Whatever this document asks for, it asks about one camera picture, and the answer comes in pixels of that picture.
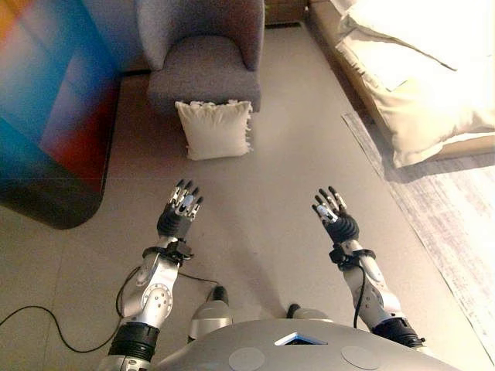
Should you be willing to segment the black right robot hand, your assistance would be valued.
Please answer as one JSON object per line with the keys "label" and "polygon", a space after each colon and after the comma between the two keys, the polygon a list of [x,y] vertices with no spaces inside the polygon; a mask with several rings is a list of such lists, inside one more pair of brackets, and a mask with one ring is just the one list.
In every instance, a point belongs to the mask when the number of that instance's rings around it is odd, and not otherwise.
{"label": "black right robot hand", "polygon": [[343,197],[332,187],[318,190],[312,209],[319,217],[325,231],[334,244],[358,240],[360,229],[357,221],[347,212]]}

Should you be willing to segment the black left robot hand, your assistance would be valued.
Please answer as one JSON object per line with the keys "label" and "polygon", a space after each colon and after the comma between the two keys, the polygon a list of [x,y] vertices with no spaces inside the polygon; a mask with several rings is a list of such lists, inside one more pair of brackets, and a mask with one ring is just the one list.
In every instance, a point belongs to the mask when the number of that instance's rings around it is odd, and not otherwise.
{"label": "black left robot hand", "polygon": [[185,239],[203,202],[199,191],[198,187],[193,187],[192,180],[181,179],[176,184],[157,222],[160,237]]}

